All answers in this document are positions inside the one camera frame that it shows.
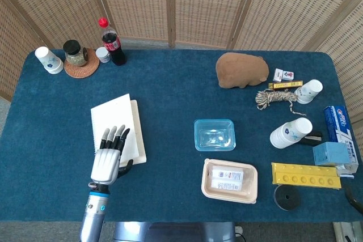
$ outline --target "cable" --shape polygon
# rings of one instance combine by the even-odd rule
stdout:
[[[275,91],[273,89],[265,89],[264,91],[259,91],[256,95],[257,109],[263,110],[270,106],[271,102],[275,101],[288,101],[290,103],[290,111],[294,114],[299,114],[301,116],[306,116],[305,113],[294,112],[293,101],[297,101],[297,95],[292,92],[285,91]]]
[[[246,242],[246,238],[244,238],[244,236],[240,232],[236,232],[236,235],[240,235],[240,237],[243,238],[243,241]]]

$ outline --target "book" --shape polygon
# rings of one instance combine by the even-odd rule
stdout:
[[[143,145],[140,117],[136,100],[130,100],[126,94],[91,109],[92,130],[94,135],[95,152],[99,149],[101,138],[106,128],[119,128],[125,125],[130,132],[127,136],[120,160],[120,167],[125,166],[131,159],[133,164],[146,162]]]

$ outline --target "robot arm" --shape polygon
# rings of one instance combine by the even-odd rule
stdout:
[[[105,212],[109,198],[109,185],[117,178],[125,175],[132,167],[133,160],[128,161],[126,167],[119,168],[121,155],[130,129],[123,132],[125,126],[117,131],[113,127],[111,132],[106,129],[102,137],[100,149],[95,153],[91,179],[88,185],[91,187],[85,216],[79,234],[81,242],[98,242],[104,223]]]

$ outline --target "blue tablecloth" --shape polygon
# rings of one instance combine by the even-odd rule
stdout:
[[[64,60],[62,51],[54,51]],[[245,89],[218,86],[215,64],[222,50],[126,50],[128,62],[100,64],[85,79],[65,71],[51,75],[30,53],[0,139],[2,180],[0,220],[82,220],[88,197],[94,146],[90,109],[130,93],[138,101],[147,163],[135,165],[111,186],[106,220],[151,222],[331,222],[363,220],[343,190],[298,187],[301,206],[287,212],[273,200],[271,162],[314,164],[309,146],[283,150],[270,133],[298,118],[289,103],[256,109],[255,95],[271,82],[275,68],[295,72],[296,79],[319,79],[323,91],[305,112],[314,130],[324,133],[323,108],[344,104],[330,57],[307,52],[245,52],[262,56],[268,81]],[[198,152],[193,122],[229,118],[237,146],[230,152]],[[258,199],[254,205],[206,198],[201,176],[206,158],[254,165]],[[363,201],[362,168],[351,184]]]

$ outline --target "metal base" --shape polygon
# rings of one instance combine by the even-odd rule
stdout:
[[[235,242],[234,222],[117,222],[113,242]]]

